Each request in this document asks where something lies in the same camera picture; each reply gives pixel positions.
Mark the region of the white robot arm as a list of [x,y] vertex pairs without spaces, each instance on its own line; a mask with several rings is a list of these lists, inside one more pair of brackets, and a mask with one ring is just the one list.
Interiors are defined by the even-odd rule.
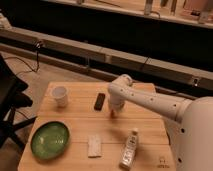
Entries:
[[213,171],[213,97],[190,100],[137,90],[129,75],[108,84],[109,108],[120,111],[129,101],[181,125],[177,171]]

